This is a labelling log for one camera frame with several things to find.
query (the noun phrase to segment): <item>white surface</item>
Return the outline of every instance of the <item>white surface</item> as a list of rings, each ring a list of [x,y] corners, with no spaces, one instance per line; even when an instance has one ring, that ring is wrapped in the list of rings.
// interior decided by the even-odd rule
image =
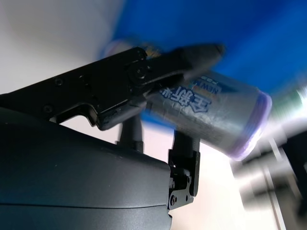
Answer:
[[[97,60],[124,0],[0,0],[0,93]]]

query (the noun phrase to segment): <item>screw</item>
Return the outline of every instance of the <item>screw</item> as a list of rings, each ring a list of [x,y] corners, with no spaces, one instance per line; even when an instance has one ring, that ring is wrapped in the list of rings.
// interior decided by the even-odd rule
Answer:
[[[51,105],[45,105],[45,106],[43,107],[43,111],[44,111],[45,113],[47,113],[47,114],[50,114],[50,113],[53,111],[53,108],[52,108]]]
[[[136,72],[138,73],[138,78],[139,79],[144,79],[145,78],[145,71],[144,71],[144,69],[142,67],[139,68]]]
[[[171,197],[171,206],[175,205],[176,202],[177,202],[177,196],[172,195],[172,197]]]
[[[63,84],[63,80],[62,80],[61,78],[56,78],[55,84],[56,84],[57,86],[61,86],[61,85]]]

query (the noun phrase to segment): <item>metal can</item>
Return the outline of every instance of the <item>metal can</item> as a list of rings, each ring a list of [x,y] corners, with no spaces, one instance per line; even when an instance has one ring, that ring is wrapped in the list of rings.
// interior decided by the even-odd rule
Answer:
[[[257,88],[208,71],[160,91],[147,109],[177,130],[241,160],[255,147],[271,106],[270,96]]]

